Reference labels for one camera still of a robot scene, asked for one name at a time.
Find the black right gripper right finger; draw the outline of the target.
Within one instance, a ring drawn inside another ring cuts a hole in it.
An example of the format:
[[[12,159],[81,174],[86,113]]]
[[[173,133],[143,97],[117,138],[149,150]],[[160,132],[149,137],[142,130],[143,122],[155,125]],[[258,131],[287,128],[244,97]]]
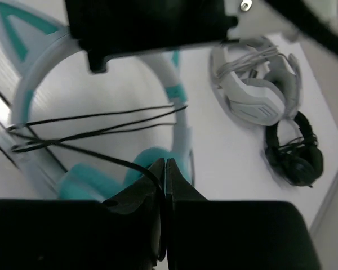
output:
[[[287,201],[211,201],[166,162],[169,269],[320,269],[303,216]]]

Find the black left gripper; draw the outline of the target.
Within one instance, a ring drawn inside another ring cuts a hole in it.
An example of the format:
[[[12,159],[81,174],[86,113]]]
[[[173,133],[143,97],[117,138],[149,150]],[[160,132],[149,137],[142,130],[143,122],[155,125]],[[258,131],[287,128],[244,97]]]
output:
[[[65,1],[70,35],[92,73],[117,57],[223,41],[238,25],[224,1]]]

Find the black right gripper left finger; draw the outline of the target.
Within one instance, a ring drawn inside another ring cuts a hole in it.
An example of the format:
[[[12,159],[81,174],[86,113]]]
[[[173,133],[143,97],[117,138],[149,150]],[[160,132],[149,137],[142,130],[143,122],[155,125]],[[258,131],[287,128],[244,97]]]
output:
[[[165,257],[164,159],[117,195],[0,199],[0,269],[151,269]]]

